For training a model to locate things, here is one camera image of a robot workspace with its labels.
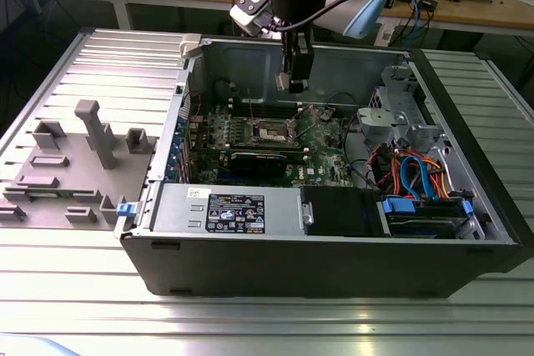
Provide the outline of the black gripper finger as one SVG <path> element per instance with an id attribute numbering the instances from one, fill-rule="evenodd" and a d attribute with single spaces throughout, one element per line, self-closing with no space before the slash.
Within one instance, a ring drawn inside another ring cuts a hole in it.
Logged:
<path id="1" fill-rule="evenodd" d="M 314 62 L 313 48 L 294 48 L 290 62 L 290 92 L 302 93 L 308 85 L 308 79 Z"/>

